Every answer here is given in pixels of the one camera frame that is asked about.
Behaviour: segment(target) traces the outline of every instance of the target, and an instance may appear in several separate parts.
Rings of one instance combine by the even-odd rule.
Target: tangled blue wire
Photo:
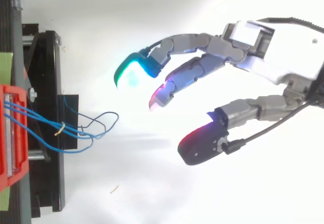
[[[90,147],[93,146],[93,143],[94,143],[94,139],[100,139],[102,138],[106,133],[108,133],[114,126],[115,124],[117,123],[117,121],[119,120],[119,115],[113,111],[108,111],[108,112],[105,112],[103,114],[101,114],[100,116],[96,117],[95,119],[92,119],[88,116],[85,116],[85,115],[82,115],[76,111],[74,111],[72,108],[70,108],[66,102],[66,99],[64,97],[64,102],[65,102],[65,105],[70,109],[72,110],[74,113],[76,114],[79,114],[83,117],[86,117],[88,119],[91,119],[92,121],[89,123],[89,125],[87,125],[86,127],[83,127],[83,126],[79,126],[78,128],[81,128],[82,131],[79,131],[79,130],[76,130],[75,128],[73,128],[73,126],[69,125],[69,124],[65,124],[65,127],[64,129],[62,130],[63,133],[73,137],[73,138],[77,138],[77,139],[91,139],[91,144],[89,146],[87,146],[86,148],[82,149],[82,150],[79,150],[79,151],[65,151],[65,150],[61,150],[61,149],[58,149],[58,148],[55,148],[51,145],[49,145],[48,143],[46,143],[41,137],[39,137],[35,132],[33,132],[31,129],[27,128],[25,125],[21,124],[19,121],[17,121],[16,119],[14,119],[12,116],[8,115],[8,114],[5,114],[5,117],[7,117],[8,119],[12,120],[13,122],[15,122],[17,125],[19,125],[20,127],[22,127],[23,129],[27,130],[32,136],[34,136],[37,140],[39,140],[42,144],[44,144],[47,148],[53,150],[53,151],[56,151],[56,152],[62,152],[62,153],[68,153],[68,154],[75,154],[75,153],[81,153],[81,152],[84,152],[86,151],[87,149],[89,149]],[[62,127],[63,127],[63,124],[62,123],[58,123],[58,122],[53,122],[53,121],[50,121],[50,120],[47,120],[45,119],[43,116],[39,115],[38,113],[26,108],[26,107],[23,107],[23,106],[20,106],[20,105],[17,105],[15,103],[11,103],[11,102],[6,102],[5,101],[5,105],[4,105],[4,108],[6,109],[9,109],[11,111],[15,111],[17,113],[20,113],[22,115],[25,115],[27,117],[30,117],[32,119],[35,119],[35,120],[38,120],[40,122],[44,122],[46,124],[49,124],[50,126],[56,128],[57,130],[60,130]],[[104,124],[102,124],[101,122],[97,121],[97,119],[101,116],[103,116],[104,114],[115,114],[117,116],[115,122],[112,124],[112,126],[109,128],[109,129],[106,129],[106,126]],[[84,132],[84,128],[87,128],[89,127],[93,122],[98,122],[100,124],[102,124],[105,128],[105,131],[101,134],[97,134],[97,135],[93,135],[93,134],[90,134],[90,133],[87,133],[87,132]]]

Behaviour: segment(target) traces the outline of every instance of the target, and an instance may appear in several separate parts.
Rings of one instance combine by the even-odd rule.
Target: black metal frame
[[[23,34],[34,36],[32,44],[24,48]],[[11,84],[38,93],[35,102],[28,99],[30,109],[49,120],[77,125],[78,116],[65,107],[60,95],[57,37],[54,31],[39,33],[36,24],[22,25],[21,12],[13,7],[12,0],[0,0],[0,52],[14,54]],[[67,95],[66,100],[78,111],[78,95]],[[56,148],[77,148],[77,139],[54,136],[56,129],[49,125],[29,119],[27,126]],[[40,207],[52,206],[57,212],[65,206],[63,154],[48,150],[30,135],[28,148],[42,150],[45,159],[29,161],[29,172],[11,186],[9,211],[0,211],[0,223],[31,224],[32,217],[40,217]]]
[[[35,25],[23,24],[23,33],[30,26]],[[31,87],[38,97],[35,102],[29,101],[29,107],[48,120],[77,125],[77,115],[65,107],[63,96],[60,95],[58,35],[54,31],[30,35],[34,39],[30,47],[24,47],[25,68]],[[78,111],[78,95],[67,95],[66,99]],[[35,120],[29,120],[28,123],[51,146],[64,150],[77,148],[77,139],[65,134],[54,136],[57,132],[55,128]],[[61,211],[65,206],[63,153],[49,151],[30,135],[28,147],[30,150],[41,149],[45,156],[45,160],[29,162],[32,218],[40,217],[40,207],[52,206],[53,212]]]

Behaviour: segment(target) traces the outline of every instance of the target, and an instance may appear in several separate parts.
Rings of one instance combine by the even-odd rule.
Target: red bracket
[[[19,181],[28,172],[28,139],[27,131],[11,123],[11,139],[13,139],[12,150],[12,175],[8,176],[7,146],[6,146],[6,117],[4,108],[5,96],[10,95],[12,102],[20,106],[27,106],[27,93],[25,90],[14,87],[0,85],[0,191]],[[27,116],[10,111],[15,120],[27,126]]]

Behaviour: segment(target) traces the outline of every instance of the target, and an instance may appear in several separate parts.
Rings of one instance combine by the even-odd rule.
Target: wire
[[[80,150],[80,151],[65,151],[65,150],[61,150],[58,148],[55,148],[49,144],[47,144],[42,138],[40,138],[36,133],[34,133],[31,129],[27,128],[25,125],[21,124],[19,121],[15,120],[13,117],[9,116],[8,114],[5,114],[5,117],[7,117],[8,119],[10,119],[11,121],[13,121],[14,123],[16,123],[17,125],[19,125],[20,127],[22,127],[23,129],[27,130],[32,136],[34,136],[37,140],[39,140],[43,145],[45,145],[47,148],[55,151],[55,152],[61,152],[61,153],[67,153],[67,154],[76,154],[76,153],[81,153],[86,151],[87,149],[89,149],[90,147],[93,146],[93,138],[92,138],[92,142],[89,146],[87,146],[86,148]]]
[[[57,122],[53,122],[53,121],[50,121],[50,120],[47,120],[45,119],[43,116],[39,115],[38,113],[26,108],[26,107],[23,107],[23,106],[20,106],[20,105],[17,105],[15,103],[11,103],[11,102],[5,102],[5,105],[4,105],[4,108],[6,109],[9,109],[9,110],[12,110],[12,111],[15,111],[17,113],[20,113],[22,115],[26,115],[30,118],[33,118],[33,119],[36,119],[38,121],[41,121],[41,122],[44,122],[44,123],[47,123],[49,125],[51,125],[52,127],[58,129],[58,130],[62,130],[62,132],[64,132],[65,134],[67,135],[70,135],[71,137],[74,137],[74,138],[77,138],[77,139],[91,139],[91,144],[89,146],[87,146],[86,148],[80,150],[80,151],[65,151],[65,150],[61,150],[61,149],[58,149],[58,148],[55,148],[51,145],[49,145],[48,143],[46,143],[41,137],[39,137],[36,133],[34,133],[31,129],[27,128],[26,126],[24,126],[23,124],[21,124],[19,121],[15,120],[13,117],[5,114],[5,116],[7,118],[9,118],[10,120],[12,120],[13,122],[15,122],[16,124],[18,124],[20,127],[24,128],[25,130],[27,130],[31,135],[33,135],[37,140],[39,140],[42,144],[44,144],[46,147],[48,147],[49,149],[53,150],[53,151],[56,151],[56,152],[61,152],[61,153],[68,153],[68,154],[74,154],[74,153],[81,153],[81,152],[84,152],[85,150],[89,149],[90,147],[92,147],[93,143],[94,143],[94,139],[100,139],[102,138],[107,132],[109,132],[114,126],[115,124],[117,123],[117,121],[119,120],[119,115],[115,112],[105,112],[103,114],[101,114],[100,116],[96,117],[95,119],[93,119],[89,125],[91,125],[93,122],[95,122],[96,119],[98,119],[99,117],[103,116],[104,114],[115,114],[117,115],[117,119],[115,120],[115,122],[112,124],[112,126],[108,129],[108,130],[105,130],[103,133],[101,134],[98,134],[98,135],[93,135],[93,134],[90,134],[90,133],[86,133],[84,131],[78,131],[77,129],[75,128],[72,128],[70,126],[65,126],[65,127],[62,127],[63,124],[60,124],[60,123],[57,123]],[[87,137],[80,137],[78,135],[75,135],[75,134],[72,134],[71,132],[74,132],[74,133],[77,133],[77,134],[80,134],[82,136],[87,136]]]
[[[245,143],[248,143],[266,133],[268,133],[269,131],[275,129],[276,127],[278,127],[279,125],[283,124],[284,122],[286,122],[288,119],[292,118],[294,115],[296,115],[297,113],[299,113],[301,110],[305,109],[306,107],[310,106],[310,105],[313,105],[314,104],[314,101],[309,101],[307,103],[305,103],[304,105],[296,108],[295,110],[291,111],[287,116],[285,116],[284,118],[282,118],[281,120],[279,120],[278,122],[274,123],[273,125],[271,125],[270,127],[244,139],[244,142]]]
[[[19,106],[19,105],[15,105],[15,104],[14,104],[14,106],[16,106],[16,107],[21,107],[22,109],[27,109],[27,108],[25,108],[25,107],[22,107],[22,106]],[[28,117],[30,117],[30,118],[32,118],[32,119],[36,119],[36,120],[38,120],[38,121],[41,121],[41,122],[47,123],[47,124],[53,126],[54,128],[56,128],[56,129],[58,129],[58,130],[62,128],[62,124],[60,124],[60,123],[53,122],[53,121],[47,120],[47,119],[45,119],[45,118],[36,117],[36,116],[31,115],[31,114],[28,114],[28,113],[25,113],[25,112],[23,112],[23,111],[17,110],[17,109],[15,109],[15,108],[12,108],[12,107],[4,106],[4,108],[6,108],[6,109],[10,109],[10,110],[15,111],[15,112],[17,112],[17,113],[20,113],[20,114],[22,114],[22,115],[26,115],[26,116],[28,116]],[[78,130],[76,130],[76,129],[70,128],[69,126],[65,126],[65,129],[68,129],[68,130],[70,130],[70,131],[72,131],[72,132],[74,132],[74,133],[83,133],[83,132],[78,131]],[[93,135],[93,134],[89,134],[89,133],[85,133],[85,135],[88,135],[89,137],[79,137],[79,136],[77,136],[77,135],[75,135],[75,134],[71,134],[70,132],[66,131],[65,129],[63,130],[64,133],[66,133],[66,134],[68,134],[68,135],[70,135],[70,136],[72,136],[72,137],[74,137],[74,138],[77,138],[77,139],[92,139],[92,138],[96,138],[95,135]]]
[[[81,126],[78,126],[77,128],[81,128],[81,130],[84,131],[84,129],[85,129],[85,128],[88,128],[90,125],[92,125],[93,122],[97,122],[97,123],[103,125],[103,127],[104,127],[104,132],[101,133],[101,134],[99,134],[99,135],[96,135],[96,136],[95,136],[96,139],[101,139],[105,134],[107,134],[107,133],[108,133],[108,132],[109,132],[109,131],[110,131],[110,130],[115,126],[115,124],[116,124],[117,121],[119,120],[119,114],[118,114],[118,113],[115,113],[114,111],[106,111],[105,113],[102,113],[101,115],[99,115],[99,116],[97,116],[96,118],[92,119],[92,118],[90,118],[90,117],[88,117],[88,116],[86,116],[86,115],[80,114],[80,113],[78,113],[77,111],[75,111],[74,109],[72,109],[72,108],[67,104],[67,101],[66,101],[65,95],[63,95],[63,99],[64,99],[65,106],[66,106],[68,109],[70,109],[72,112],[74,112],[75,114],[78,114],[78,115],[80,115],[80,116],[83,116],[83,117],[85,117],[85,118],[87,118],[87,119],[92,120],[92,121],[91,121],[87,126],[83,127],[83,126],[81,125]],[[115,122],[112,124],[112,126],[111,126],[109,129],[106,128],[106,125],[104,125],[103,123],[101,123],[100,121],[97,120],[98,118],[102,117],[102,116],[105,115],[105,114],[114,114],[114,115],[117,116],[117,119],[115,120]]]
[[[53,121],[50,121],[50,120],[45,119],[43,116],[39,115],[38,113],[36,113],[36,112],[34,112],[34,111],[32,111],[32,110],[26,108],[26,107],[23,107],[23,106],[20,106],[20,105],[17,105],[17,104],[11,103],[11,102],[5,102],[5,104],[8,104],[8,105],[10,105],[10,106],[14,106],[14,107],[20,108],[20,109],[22,109],[22,110],[25,110],[25,111],[31,113],[31,114],[34,114],[34,116],[33,116],[33,115],[31,115],[31,114],[24,113],[23,111],[20,111],[20,110],[14,109],[14,108],[12,108],[12,107],[5,106],[5,108],[7,108],[7,109],[13,110],[13,111],[15,111],[15,112],[17,112],[17,113],[21,113],[21,114],[23,114],[23,115],[26,115],[26,116],[28,116],[28,117],[30,117],[30,118],[33,118],[33,119],[36,119],[36,120],[38,120],[38,121],[41,121],[41,122],[47,123],[47,124],[53,126],[54,128],[56,128],[56,129],[58,129],[58,130],[61,129],[62,126],[63,126],[63,124],[60,124],[60,123],[53,122]],[[118,114],[118,113],[115,113],[115,112],[113,112],[113,111],[107,111],[107,112],[105,112],[105,113],[102,113],[101,115],[99,115],[99,116],[96,117],[95,119],[98,119],[99,117],[101,117],[101,116],[103,116],[103,115],[105,115],[105,114],[114,114],[114,115],[117,116],[117,118],[116,118],[115,122],[111,125],[111,127],[110,127],[109,129],[107,129],[106,131],[104,131],[103,133],[101,133],[101,134],[93,135],[93,134],[90,134],[90,133],[85,133],[84,131],[78,131],[78,130],[76,130],[76,129],[70,127],[70,126],[68,126],[67,124],[66,124],[65,128],[68,129],[69,131],[72,131],[72,132],[74,132],[74,133],[78,133],[78,134],[81,135],[81,136],[85,136],[85,135],[87,135],[87,136],[89,136],[89,137],[79,137],[79,136],[76,136],[76,135],[74,135],[74,134],[71,134],[70,132],[66,131],[65,129],[63,130],[63,132],[66,133],[66,134],[68,134],[68,135],[70,135],[70,136],[72,136],[72,137],[74,137],[74,138],[77,138],[77,139],[91,139],[91,138],[101,139],[105,134],[107,134],[107,133],[108,133],[108,132],[109,132],[109,131],[110,131],[110,130],[115,126],[115,124],[116,124],[117,121],[119,120],[119,114]]]
[[[241,147],[245,146],[248,142],[268,133],[269,131],[271,131],[274,128],[278,127],[279,125],[283,124],[285,121],[292,118],[294,115],[296,115],[297,113],[299,113],[301,110],[305,109],[306,107],[308,107],[310,105],[316,105],[316,104],[317,104],[317,102],[315,102],[315,101],[309,101],[309,102],[305,103],[304,105],[301,105],[300,107],[291,111],[287,116],[285,116],[278,122],[274,123],[270,127],[254,134],[246,139],[237,139],[237,140],[233,140],[233,141],[222,144],[222,149],[223,149],[223,151],[225,151],[226,154],[231,154],[231,153],[241,149]]]
[[[92,120],[87,126],[85,126],[85,127],[83,127],[82,125],[81,126],[76,126],[77,128],[81,128],[81,130],[83,131],[85,128],[88,128],[93,122],[97,122],[97,123],[99,123],[99,124],[101,124],[103,127],[104,127],[104,131],[106,131],[107,129],[106,129],[106,125],[104,125],[103,123],[101,123],[100,121],[98,121],[97,119],[100,117],[96,117],[95,119],[92,119],[92,118],[90,118],[90,117],[88,117],[88,116],[86,116],[86,115],[83,115],[83,114],[81,114],[81,113],[78,113],[77,111],[75,111],[72,107],[70,107],[68,104],[67,104],[67,101],[66,101],[66,97],[65,97],[65,95],[63,95],[63,100],[64,100],[64,104],[65,104],[65,106],[68,108],[68,109],[70,109],[72,112],[74,112],[75,114],[78,114],[78,115],[80,115],[80,116],[82,116],[82,117],[85,117],[85,118],[87,118],[87,119],[90,119],[90,120]]]

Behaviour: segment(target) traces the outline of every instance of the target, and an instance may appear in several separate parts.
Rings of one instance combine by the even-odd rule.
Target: red plastic mount
[[[14,86],[0,85],[0,191],[19,181],[29,169],[28,166],[28,139],[27,131],[17,124],[14,124],[14,151],[16,171],[11,177],[8,177],[7,171],[7,153],[6,153],[6,134],[5,134],[5,94],[13,95],[13,102],[26,107],[26,91]],[[27,126],[27,116],[20,113],[13,113],[14,119]]]

